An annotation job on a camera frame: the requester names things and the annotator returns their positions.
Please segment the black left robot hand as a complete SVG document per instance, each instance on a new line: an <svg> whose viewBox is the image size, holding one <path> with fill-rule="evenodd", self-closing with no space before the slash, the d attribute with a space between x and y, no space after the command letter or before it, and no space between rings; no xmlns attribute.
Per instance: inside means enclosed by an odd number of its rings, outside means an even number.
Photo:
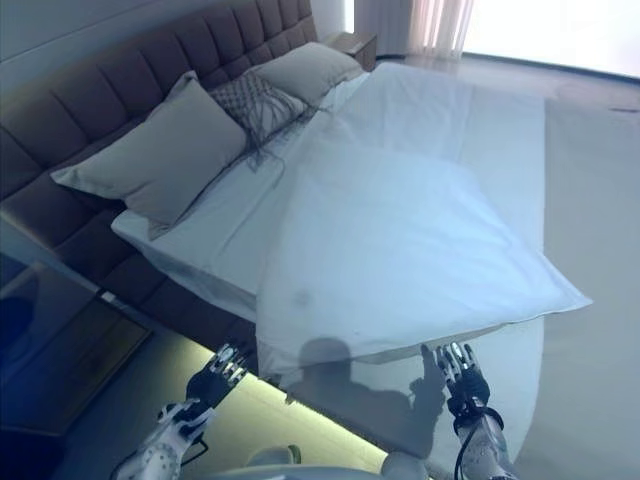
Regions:
<svg viewBox="0 0 640 480"><path fill-rule="evenodd" d="M252 354L245 342L225 343L188 381L185 398L215 408L246 376Z"/></svg>

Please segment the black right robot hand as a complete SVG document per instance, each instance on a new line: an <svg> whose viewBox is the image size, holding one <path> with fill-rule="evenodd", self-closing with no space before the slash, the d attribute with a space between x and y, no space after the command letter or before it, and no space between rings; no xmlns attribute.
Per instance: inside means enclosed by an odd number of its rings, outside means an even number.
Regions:
<svg viewBox="0 0 640 480"><path fill-rule="evenodd" d="M435 360L444 376L450 395L447 405L454 417L481 413L488 405L490 388L471 345L452 342L438 346Z"/></svg>

